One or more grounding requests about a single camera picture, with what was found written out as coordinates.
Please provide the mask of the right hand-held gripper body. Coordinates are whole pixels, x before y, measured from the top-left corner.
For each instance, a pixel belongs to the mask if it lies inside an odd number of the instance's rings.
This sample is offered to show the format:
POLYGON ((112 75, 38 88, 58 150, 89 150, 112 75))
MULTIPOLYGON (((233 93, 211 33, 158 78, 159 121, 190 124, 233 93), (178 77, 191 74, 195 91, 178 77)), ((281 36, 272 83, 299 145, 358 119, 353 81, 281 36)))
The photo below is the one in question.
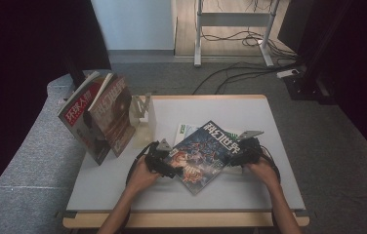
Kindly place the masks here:
POLYGON ((244 156, 235 158, 235 160, 248 160, 248 163, 256 163, 263 154, 257 136, 263 133, 263 131, 245 131, 238 136, 237 141, 241 148, 240 152, 244 152, 244 156))

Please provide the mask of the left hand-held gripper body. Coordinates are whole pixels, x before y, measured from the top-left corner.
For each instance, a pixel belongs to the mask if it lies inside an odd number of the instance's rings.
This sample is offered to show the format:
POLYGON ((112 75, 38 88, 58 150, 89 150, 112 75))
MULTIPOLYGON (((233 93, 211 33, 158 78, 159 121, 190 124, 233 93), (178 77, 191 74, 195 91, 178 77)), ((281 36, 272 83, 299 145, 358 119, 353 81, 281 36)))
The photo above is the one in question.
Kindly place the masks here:
POLYGON ((164 162, 164 159, 172 150, 169 143, 163 138, 161 141, 152 142, 149 145, 148 153, 145 156, 145 163, 147 168, 152 173, 170 174, 172 167, 164 162))

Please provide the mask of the dark blue illustrated magazine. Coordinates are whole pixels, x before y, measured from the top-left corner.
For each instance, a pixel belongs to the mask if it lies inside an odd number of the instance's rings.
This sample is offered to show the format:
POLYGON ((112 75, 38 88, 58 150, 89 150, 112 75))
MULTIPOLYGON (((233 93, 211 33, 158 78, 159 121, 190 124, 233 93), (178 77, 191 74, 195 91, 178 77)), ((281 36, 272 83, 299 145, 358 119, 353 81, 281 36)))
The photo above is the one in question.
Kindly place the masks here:
POLYGON ((177 176, 196 195, 229 163, 226 157, 239 151, 237 130, 223 130, 209 121, 190 136, 173 146, 165 162, 183 167, 177 176))

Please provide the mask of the beige expanding book stand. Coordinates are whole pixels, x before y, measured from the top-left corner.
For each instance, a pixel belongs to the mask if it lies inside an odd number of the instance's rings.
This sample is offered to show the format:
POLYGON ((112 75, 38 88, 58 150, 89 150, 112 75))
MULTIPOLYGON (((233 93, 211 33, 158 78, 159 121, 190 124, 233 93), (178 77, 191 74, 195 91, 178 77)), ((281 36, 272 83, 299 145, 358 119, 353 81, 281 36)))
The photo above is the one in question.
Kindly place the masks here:
POLYGON ((153 142, 157 124, 151 93, 132 96, 129 117, 130 123, 136 130, 133 136, 133 147, 143 149, 153 142))

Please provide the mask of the white snow scene magazine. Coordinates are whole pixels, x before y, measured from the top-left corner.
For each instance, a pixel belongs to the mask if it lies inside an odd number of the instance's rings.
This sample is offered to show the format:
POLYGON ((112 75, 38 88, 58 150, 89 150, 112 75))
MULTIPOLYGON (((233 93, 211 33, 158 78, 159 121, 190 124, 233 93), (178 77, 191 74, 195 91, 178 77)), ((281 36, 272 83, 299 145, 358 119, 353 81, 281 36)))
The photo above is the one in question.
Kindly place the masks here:
MULTIPOLYGON (((192 133, 196 132, 199 128, 200 128, 199 125, 191 125, 191 124, 183 124, 183 123, 178 124, 178 129, 177 129, 174 144, 177 145, 182 140, 190 136, 192 133)), ((243 169, 241 166, 235 166, 235 167, 226 166, 223 169, 223 172, 225 174, 242 175, 243 169)))

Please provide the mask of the red planet cover magazine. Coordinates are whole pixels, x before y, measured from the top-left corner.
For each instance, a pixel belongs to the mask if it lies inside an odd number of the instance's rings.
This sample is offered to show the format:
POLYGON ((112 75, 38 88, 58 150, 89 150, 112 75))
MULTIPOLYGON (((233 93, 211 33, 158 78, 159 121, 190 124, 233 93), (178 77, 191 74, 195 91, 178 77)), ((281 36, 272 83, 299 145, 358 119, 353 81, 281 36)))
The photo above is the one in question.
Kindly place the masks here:
POLYGON ((129 117, 131 101, 125 77, 108 73, 88 109, 116 157, 122 154, 135 132, 129 117))

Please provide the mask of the red portrait cover magazine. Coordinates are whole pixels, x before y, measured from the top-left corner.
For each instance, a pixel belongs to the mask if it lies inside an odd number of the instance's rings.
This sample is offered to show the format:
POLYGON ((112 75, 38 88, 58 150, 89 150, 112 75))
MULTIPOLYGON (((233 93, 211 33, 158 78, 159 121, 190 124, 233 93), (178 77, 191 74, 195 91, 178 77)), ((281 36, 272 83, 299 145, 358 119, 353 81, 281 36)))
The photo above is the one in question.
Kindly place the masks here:
POLYGON ((97 96, 103 80, 98 71, 92 72, 58 113, 61 121, 98 165, 103 162, 110 147, 88 109, 97 96))

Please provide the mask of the person's left hand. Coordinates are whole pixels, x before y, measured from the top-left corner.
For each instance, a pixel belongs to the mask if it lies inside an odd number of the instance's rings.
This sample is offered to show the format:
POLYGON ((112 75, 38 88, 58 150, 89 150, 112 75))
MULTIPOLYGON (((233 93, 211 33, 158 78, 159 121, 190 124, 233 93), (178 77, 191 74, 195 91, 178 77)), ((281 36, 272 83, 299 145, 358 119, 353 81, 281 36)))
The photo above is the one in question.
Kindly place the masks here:
POLYGON ((129 182, 126 186, 126 191, 129 194, 132 195, 137 195, 140 192, 144 191, 145 189, 147 189, 149 186, 151 186, 158 178, 161 177, 161 174, 159 173, 152 173, 148 168, 147 165, 145 163, 145 157, 142 157, 130 179, 129 182))

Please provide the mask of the person's right hand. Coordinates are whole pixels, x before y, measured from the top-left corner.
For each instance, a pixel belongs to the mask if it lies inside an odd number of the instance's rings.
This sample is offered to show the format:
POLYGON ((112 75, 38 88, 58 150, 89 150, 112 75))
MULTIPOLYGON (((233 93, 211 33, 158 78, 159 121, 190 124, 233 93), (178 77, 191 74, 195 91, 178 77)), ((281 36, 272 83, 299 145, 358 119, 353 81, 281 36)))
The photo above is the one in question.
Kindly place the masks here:
POLYGON ((260 158, 257 163, 247 163, 245 167, 256 175, 265 184, 268 190, 280 185, 275 171, 270 166, 270 163, 264 158, 260 158))

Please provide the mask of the black equipment stand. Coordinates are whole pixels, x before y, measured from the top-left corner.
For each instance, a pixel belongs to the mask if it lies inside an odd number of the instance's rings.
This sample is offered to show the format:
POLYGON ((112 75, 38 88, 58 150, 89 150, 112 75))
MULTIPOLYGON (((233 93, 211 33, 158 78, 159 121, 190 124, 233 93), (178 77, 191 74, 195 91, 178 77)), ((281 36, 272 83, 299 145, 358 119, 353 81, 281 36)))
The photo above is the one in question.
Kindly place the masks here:
POLYGON ((353 0, 291 0, 281 27, 281 39, 299 56, 306 70, 285 78, 292 100, 314 100, 335 104, 323 82, 323 69, 334 36, 353 0))

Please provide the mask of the white power strip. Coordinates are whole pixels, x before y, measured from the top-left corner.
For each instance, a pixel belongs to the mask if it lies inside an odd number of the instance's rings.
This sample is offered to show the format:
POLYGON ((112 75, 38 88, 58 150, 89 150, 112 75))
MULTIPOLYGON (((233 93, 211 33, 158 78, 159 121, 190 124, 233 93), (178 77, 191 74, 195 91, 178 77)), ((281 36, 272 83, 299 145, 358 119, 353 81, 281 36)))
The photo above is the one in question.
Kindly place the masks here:
POLYGON ((289 69, 284 70, 276 73, 276 77, 281 79, 289 76, 294 76, 300 74, 300 71, 298 69, 289 69))

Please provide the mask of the grey upholstered bench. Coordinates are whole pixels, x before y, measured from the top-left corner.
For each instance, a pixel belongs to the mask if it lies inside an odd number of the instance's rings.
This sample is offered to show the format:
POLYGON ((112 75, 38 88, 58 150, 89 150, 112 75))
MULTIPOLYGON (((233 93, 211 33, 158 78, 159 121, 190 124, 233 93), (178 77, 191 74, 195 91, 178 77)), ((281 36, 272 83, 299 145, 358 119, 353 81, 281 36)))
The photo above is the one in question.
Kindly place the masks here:
POLYGON ((82 163, 89 158, 58 117, 72 91, 68 75, 47 85, 42 110, 1 174, 0 234, 72 234, 62 220, 82 163))

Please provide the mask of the black post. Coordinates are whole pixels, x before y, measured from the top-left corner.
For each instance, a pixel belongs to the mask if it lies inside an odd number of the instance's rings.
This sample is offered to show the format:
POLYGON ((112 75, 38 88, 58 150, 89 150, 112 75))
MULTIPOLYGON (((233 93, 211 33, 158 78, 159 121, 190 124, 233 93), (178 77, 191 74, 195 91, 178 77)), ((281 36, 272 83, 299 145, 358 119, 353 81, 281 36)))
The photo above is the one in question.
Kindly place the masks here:
POLYGON ((65 54, 63 57, 63 61, 67 72, 71 76, 75 88, 79 88, 86 79, 83 70, 70 54, 65 54))

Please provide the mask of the white metal desk frame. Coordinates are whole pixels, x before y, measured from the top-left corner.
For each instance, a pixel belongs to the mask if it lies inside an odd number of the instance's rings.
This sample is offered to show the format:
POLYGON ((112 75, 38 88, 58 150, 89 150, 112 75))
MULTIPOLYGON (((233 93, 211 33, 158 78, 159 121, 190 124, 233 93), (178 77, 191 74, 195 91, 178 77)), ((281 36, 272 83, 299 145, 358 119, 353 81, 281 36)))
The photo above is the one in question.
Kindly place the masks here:
POLYGON ((204 13, 202 0, 195 0, 196 7, 196 37, 194 44, 194 66, 201 66, 201 29, 203 26, 251 26, 264 27, 265 34, 259 41, 259 49, 267 67, 273 66, 269 54, 268 41, 280 0, 272 0, 268 13, 204 13))

